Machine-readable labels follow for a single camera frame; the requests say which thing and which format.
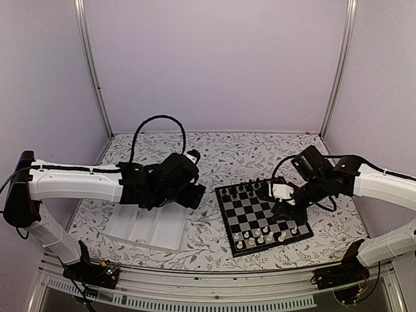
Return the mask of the white plastic tray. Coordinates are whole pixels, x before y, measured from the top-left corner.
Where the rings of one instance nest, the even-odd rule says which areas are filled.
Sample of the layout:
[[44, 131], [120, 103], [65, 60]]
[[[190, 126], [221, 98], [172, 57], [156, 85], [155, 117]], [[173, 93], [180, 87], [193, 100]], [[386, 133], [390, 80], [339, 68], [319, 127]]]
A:
[[103, 234], [118, 242], [177, 253], [183, 242], [189, 210], [169, 203], [152, 210], [116, 205]]

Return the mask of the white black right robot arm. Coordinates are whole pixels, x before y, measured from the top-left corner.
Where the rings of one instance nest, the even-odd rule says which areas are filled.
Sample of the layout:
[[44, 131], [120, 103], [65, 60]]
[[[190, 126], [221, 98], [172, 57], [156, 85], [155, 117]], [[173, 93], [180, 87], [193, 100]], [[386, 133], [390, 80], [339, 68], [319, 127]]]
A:
[[[415, 210], [415, 178], [382, 169], [358, 155], [323, 155], [308, 146], [286, 158], [300, 174], [301, 187], [280, 182], [273, 171], [267, 194], [276, 200], [275, 219], [299, 215], [324, 198], [342, 194], [372, 198]], [[337, 267], [336, 278], [350, 283], [366, 268], [380, 261], [415, 251], [415, 221], [372, 239], [351, 244]]]

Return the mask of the black white chessboard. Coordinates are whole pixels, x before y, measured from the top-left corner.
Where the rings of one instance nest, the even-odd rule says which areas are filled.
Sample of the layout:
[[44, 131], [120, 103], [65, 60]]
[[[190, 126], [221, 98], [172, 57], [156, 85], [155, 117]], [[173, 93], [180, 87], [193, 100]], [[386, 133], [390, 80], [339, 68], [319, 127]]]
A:
[[[293, 220], [271, 219], [271, 208], [275, 201], [266, 195], [267, 188], [270, 184], [269, 179], [249, 180], [244, 183], [227, 185], [215, 188], [216, 198], [220, 207], [227, 238], [231, 248], [233, 257], [242, 257], [267, 249], [292, 244], [309, 239], [314, 233], [308, 224], [295, 222]], [[263, 228], [268, 227], [268, 233], [274, 233], [272, 242], [266, 241], [268, 233], [263, 233]], [[298, 228], [296, 234], [291, 233], [292, 228]], [[256, 229], [261, 230], [260, 235], [255, 235]], [[248, 239], [244, 238], [244, 233], [250, 232], [250, 237], [255, 239], [255, 244], [250, 246]], [[286, 232], [287, 236], [283, 242], [278, 241], [278, 237], [282, 232]], [[235, 240], [234, 234], [240, 233], [240, 239]], [[259, 237], [264, 238], [264, 243], [258, 244]], [[237, 243], [242, 241], [242, 249], [237, 248]]]

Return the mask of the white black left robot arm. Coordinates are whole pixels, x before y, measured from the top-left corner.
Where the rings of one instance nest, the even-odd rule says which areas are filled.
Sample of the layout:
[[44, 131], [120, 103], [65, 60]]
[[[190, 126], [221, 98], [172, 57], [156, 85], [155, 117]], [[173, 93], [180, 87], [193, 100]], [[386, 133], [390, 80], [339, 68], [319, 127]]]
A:
[[43, 201], [94, 199], [137, 205], [148, 211], [176, 202], [197, 209], [205, 192], [205, 186], [197, 183], [200, 158], [200, 153], [192, 149], [172, 153], [160, 164], [143, 166], [129, 161], [75, 166], [36, 160], [33, 151], [24, 151], [3, 185], [8, 189], [3, 218], [12, 227], [33, 234], [81, 281], [90, 282], [97, 272], [87, 247], [63, 230]]

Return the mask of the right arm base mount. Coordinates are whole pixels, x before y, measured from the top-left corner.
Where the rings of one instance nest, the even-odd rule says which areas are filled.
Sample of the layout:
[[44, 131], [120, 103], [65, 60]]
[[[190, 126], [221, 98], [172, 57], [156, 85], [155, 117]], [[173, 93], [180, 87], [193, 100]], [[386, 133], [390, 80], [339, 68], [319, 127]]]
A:
[[319, 268], [313, 272], [310, 279], [318, 290], [336, 287], [333, 294], [335, 299], [344, 306], [357, 304], [369, 282], [370, 272], [356, 257], [345, 256], [341, 263], [327, 268]]

